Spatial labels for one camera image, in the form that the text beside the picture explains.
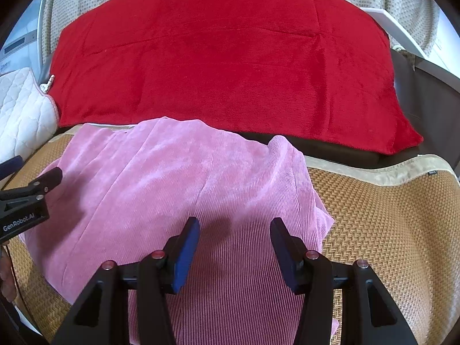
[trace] black clamp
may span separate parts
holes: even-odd
[[[22,166],[24,166],[24,161],[20,155],[0,163],[0,180],[6,179],[8,176],[17,173]]]
[[[342,289],[342,345],[417,345],[409,325],[372,267],[331,262],[291,236],[281,218],[270,224],[271,243],[286,285],[304,294],[294,345],[328,345],[334,289]]]
[[[143,345],[175,345],[165,294],[185,284],[200,236],[190,217],[178,236],[169,238],[140,262],[118,266],[105,261],[68,312],[51,345],[129,345],[128,290],[137,290],[137,327]]]
[[[49,218],[45,195],[61,180],[62,171],[55,167],[27,187],[0,191],[0,244]]]

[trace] black cable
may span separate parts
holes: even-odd
[[[18,278],[16,277],[16,272],[15,272],[15,270],[14,270],[13,258],[11,258],[10,249],[8,248],[7,245],[5,245],[5,248],[6,248],[6,253],[8,254],[8,257],[9,257],[10,260],[11,260],[11,270],[13,271],[13,279],[14,279],[14,283],[15,283],[15,285],[16,285],[16,289],[18,290],[19,297],[20,297],[20,299],[22,300],[22,303],[23,303],[23,305],[24,305],[24,308],[26,309],[27,314],[29,315],[29,318],[30,318],[31,321],[32,321],[32,324],[35,326],[35,329],[36,329],[38,332],[40,332],[40,333],[42,334],[42,332],[40,331],[40,328],[38,327],[37,322],[35,321],[34,316],[33,316],[32,313],[30,312],[30,310],[28,309],[27,304],[26,304],[26,301],[24,300],[24,297],[22,296],[21,289],[19,288]]]

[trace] tan woven mat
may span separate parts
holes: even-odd
[[[65,135],[46,144],[7,187],[33,180],[60,157],[70,139]],[[418,343],[440,344],[460,314],[460,187],[456,178],[441,170],[399,185],[379,186],[325,170],[309,171],[335,219],[323,253],[337,262],[368,259]],[[383,175],[401,176],[388,169],[379,172],[380,180],[385,180]],[[11,253],[24,300],[50,340],[70,305],[45,282],[17,238],[11,242]],[[334,302],[334,316],[340,321],[339,293]],[[339,343],[340,328],[332,339],[332,344]]]

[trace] hand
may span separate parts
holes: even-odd
[[[8,302],[14,301],[16,298],[16,287],[14,285],[13,271],[11,270],[11,259],[6,254],[6,251],[1,248],[0,258],[0,284],[1,294],[6,298]]]

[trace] red fleece blanket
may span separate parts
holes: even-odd
[[[61,126],[168,116],[394,154],[422,138],[388,37],[345,0],[110,0],[66,27]]]

